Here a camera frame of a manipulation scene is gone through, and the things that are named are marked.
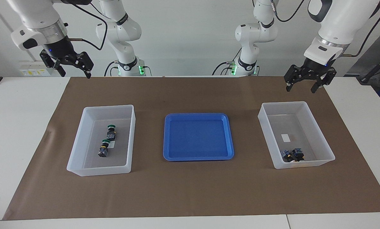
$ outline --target white sticker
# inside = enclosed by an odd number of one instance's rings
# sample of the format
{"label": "white sticker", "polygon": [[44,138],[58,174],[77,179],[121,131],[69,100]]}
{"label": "white sticker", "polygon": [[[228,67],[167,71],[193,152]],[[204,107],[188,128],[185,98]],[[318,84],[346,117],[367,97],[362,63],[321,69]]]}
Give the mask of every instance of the white sticker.
{"label": "white sticker", "polygon": [[282,138],[283,138],[283,142],[290,142],[290,138],[288,134],[282,135]]}
{"label": "white sticker", "polygon": [[113,149],[114,145],[115,141],[110,142],[110,144],[108,145],[108,149]]}

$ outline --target translucent plastic container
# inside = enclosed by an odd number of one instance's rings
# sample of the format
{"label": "translucent plastic container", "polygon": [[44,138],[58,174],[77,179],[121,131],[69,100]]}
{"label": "translucent plastic container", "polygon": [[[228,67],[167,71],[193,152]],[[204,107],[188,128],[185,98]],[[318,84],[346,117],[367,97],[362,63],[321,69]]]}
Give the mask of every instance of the translucent plastic container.
{"label": "translucent plastic container", "polygon": [[[116,126],[115,145],[107,157],[99,157],[98,150],[106,139],[108,125]],[[84,108],[67,170],[82,177],[129,173],[134,132],[132,105]]]}
{"label": "translucent plastic container", "polygon": [[[263,103],[258,119],[276,169],[311,167],[335,160],[306,102]],[[280,151],[301,148],[304,161],[285,162]]]}

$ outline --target white table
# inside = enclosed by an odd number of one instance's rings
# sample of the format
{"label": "white table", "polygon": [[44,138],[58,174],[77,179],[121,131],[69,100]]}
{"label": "white table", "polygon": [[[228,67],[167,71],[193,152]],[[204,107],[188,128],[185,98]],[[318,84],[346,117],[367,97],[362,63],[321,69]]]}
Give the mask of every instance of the white table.
{"label": "white table", "polygon": [[[4,78],[0,84],[0,137],[8,131],[5,139],[0,138],[0,220],[67,82],[68,78],[14,77]],[[380,184],[379,97],[371,87],[359,85],[354,78],[335,78],[326,89]],[[0,221],[0,228],[99,227],[380,229],[380,213]]]}

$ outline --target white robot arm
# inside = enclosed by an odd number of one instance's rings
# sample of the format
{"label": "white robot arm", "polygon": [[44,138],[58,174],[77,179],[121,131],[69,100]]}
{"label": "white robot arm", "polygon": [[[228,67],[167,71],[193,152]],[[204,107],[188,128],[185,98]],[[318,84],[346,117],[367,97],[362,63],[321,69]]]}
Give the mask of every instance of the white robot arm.
{"label": "white robot arm", "polygon": [[[142,29],[137,22],[126,13],[120,0],[99,0],[103,15],[113,20],[108,22],[106,42],[114,49],[119,61],[119,75],[140,76],[145,74],[145,62],[135,56],[132,45],[128,41],[138,40]],[[97,26],[97,36],[104,34],[104,26]]]}
{"label": "white robot arm", "polygon": [[271,42],[277,37],[275,14],[270,0],[256,0],[254,16],[258,23],[243,24],[235,30],[235,38],[242,45],[241,56],[235,61],[232,74],[251,75],[255,71],[259,48],[255,43]]}
{"label": "white robot arm", "polygon": [[367,20],[380,9],[380,0],[310,0],[310,17],[321,24],[318,36],[304,53],[301,67],[285,74],[286,90],[302,80],[316,80],[311,91],[328,85],[336,71],[331,65],[341,57]]}
{"label": "white robot arm", "polygon": [[7,0],[20,16],[22,26],[12,34],[12,40],[21,50],[43,46],[40,57],[48,68],[65,76],[63,65],[72,65],[91,77],[94,66],[86,52],[77,54],[67,36],[67,24],[62,22],[53,3],[87,5],[91,0]]}

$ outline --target blue tray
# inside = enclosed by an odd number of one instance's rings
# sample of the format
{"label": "blue tray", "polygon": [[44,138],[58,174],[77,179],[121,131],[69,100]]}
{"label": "blue tray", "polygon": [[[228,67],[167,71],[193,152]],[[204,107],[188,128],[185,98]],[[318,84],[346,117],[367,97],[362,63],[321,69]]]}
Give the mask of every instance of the blue tray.
{"label": "blue tray", "polygon": [[219,161],[234,157],[228,117],[223,113],[169,114],[163,156],[168,161]]}

